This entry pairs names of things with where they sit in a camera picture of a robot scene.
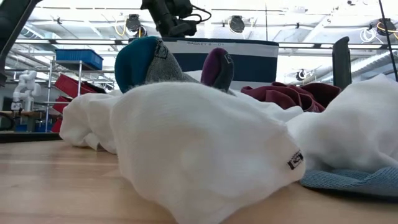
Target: workbench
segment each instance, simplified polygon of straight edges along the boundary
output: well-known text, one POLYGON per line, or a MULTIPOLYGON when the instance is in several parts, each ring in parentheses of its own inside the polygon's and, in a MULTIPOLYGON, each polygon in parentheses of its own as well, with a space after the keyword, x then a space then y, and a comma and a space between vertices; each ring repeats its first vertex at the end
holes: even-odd
MULTIPOLYGON (((63 141, 0 144, 0 223, 175 223, 141 198, 107 152, 63 141)), ((352 200, 291 184, 225 224, 395 224, 398 204, 352 200)))

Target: white robot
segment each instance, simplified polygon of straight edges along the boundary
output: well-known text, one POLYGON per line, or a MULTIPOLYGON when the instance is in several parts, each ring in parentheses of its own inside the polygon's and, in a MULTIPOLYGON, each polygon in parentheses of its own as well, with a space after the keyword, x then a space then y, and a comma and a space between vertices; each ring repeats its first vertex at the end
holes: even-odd
POLYGON ((32 111, 33 97, 41 94, 40 85, 35 83, 36 75, 37 72, 35 71, 24 71, 19 76, 18 86, 12 94, 11 110, 19 111, 22 109, 22 102, 25 100, 24 111, 32 111))

